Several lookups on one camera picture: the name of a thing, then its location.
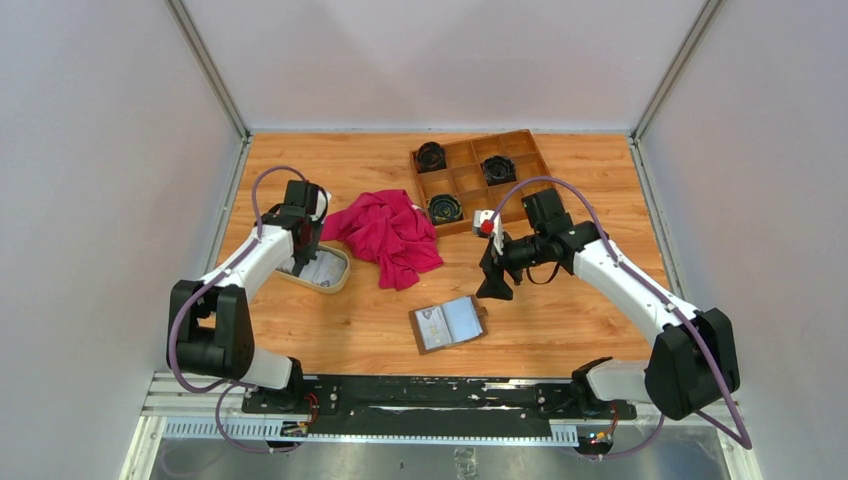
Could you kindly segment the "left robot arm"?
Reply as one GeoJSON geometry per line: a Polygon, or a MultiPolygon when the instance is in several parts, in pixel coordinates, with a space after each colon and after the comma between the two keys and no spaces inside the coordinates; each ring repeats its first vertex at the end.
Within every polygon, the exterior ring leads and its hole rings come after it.
{"type": "Polygon", "coordinates": [[[304,405],[300,361],[256,345],[249,305],[280,266],[289,263],[297,275],[316,258],[329,201],[323,187],[289,181],[283,201],[257,216],[223,264],[172,287],[166,358],[183,389],[199,394],[231,384],[267,394],[283,413],[304,405]]]}

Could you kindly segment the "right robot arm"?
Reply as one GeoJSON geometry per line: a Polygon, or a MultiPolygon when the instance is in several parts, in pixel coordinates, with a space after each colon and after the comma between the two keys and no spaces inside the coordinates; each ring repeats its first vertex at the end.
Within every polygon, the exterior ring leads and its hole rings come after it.
{"type": "Polygon", "coordinates": [[[575,223],[553,188],[522,200],[532,234],[513,239],[492,210],[474,214],[472,230],[489,240],[480,261],[479,298],[510,300],[530,268],[553,263],[603,294],[643,334],[646,362],[602,357],[572,373],[571,403],[596,417],[612,401],[648,403],[681,420],[741,385],[730,319],[685,302],[631,262],[592,221],[575,223]]]}

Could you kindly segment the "white patterned credit card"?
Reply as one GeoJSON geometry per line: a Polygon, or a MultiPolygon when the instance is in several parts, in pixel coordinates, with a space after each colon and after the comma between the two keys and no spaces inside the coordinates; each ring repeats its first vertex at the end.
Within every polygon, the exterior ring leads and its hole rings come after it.
{"type": "Polygon", "coordinates": [[[447,317],[441,306],[418,310],[415,318],[425,351],[437,350],[454,343],[447,317]]]}

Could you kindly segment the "brown leather card holder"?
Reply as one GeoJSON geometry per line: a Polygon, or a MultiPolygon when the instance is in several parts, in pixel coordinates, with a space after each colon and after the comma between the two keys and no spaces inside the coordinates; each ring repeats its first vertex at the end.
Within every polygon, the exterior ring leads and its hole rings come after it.
{"type": "Polygon", "coordinates": [[[488,334],[488,310],[474,296],[412,310],[409,322],[420,355],[478,340],[488,334]]]}

